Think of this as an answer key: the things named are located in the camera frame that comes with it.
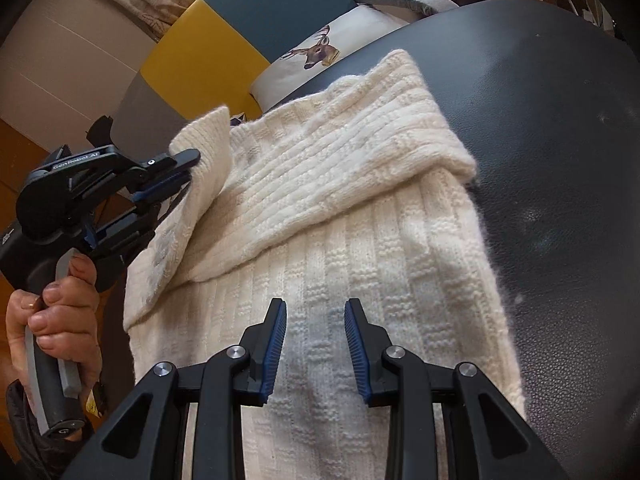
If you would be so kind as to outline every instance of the human hand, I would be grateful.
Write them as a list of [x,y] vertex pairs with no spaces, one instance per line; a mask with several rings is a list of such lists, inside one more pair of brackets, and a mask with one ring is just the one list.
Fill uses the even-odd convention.
[[100,300],[95,290],[94,263],[84,254],[76,254],[69,262],[69,275],[47,285],[42,298],[16,290],[6,308],[6,334],[12,364],[18,373],[33,412],[33,401],[27,372],[24,329],[28,325],[38,346],[52,357],[79,364],[84,406],[91,389],[100,377],[102,355],[98,345],[95,310]]

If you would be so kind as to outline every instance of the gray handle grip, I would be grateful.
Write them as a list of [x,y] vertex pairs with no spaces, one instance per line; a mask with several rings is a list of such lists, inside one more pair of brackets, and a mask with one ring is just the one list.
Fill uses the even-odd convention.
[[[28,279],[28,290],[41,295],[54,280],[66,276],[75,250],[67,251],[58,261],[44,261]],[[25,329],[25,345],[33,411],[40,434],[64,438],[84,426],[79,401],[82,383],[75,362],[55,359],[38,346],[31,330]]]

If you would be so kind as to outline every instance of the deer head illustration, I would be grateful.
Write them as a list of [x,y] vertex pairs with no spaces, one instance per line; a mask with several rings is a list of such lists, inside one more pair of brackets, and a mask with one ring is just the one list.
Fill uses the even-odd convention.
[[289,59],[298,54],[306,56],[305,70],[315,67],[319,62],[322,62],[323,66],[331,65],[337,59],[340,51],[329,44],[329,30],[329,25],[326,25],[318,31],[318,36],[316,36],[318,42],[314,46],[289,50],[280,59]]

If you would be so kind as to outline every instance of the white knitted sweater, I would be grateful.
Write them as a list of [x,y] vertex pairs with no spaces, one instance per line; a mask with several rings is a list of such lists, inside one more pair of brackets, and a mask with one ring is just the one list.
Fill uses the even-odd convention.
[[158,361],[206,361],[284,298],[274,394],[243,409],[247,478],[384,478],[387,410],[356,390],[350,297],[424,360],[475,362],[523,412],[463,188],[475,164],[407,53],[231,131],[219,108],[171,150],[190,147],[202,153],[190,192],[129,268],[125,329],[139,379]]

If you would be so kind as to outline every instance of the yellow fabric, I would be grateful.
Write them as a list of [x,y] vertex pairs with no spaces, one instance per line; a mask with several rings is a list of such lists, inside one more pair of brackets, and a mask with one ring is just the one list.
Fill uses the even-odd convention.
[[184,11],[140,69],[171,108],[192,120],[222,104],[260,117],[249,94],[269,62],[203,0]]

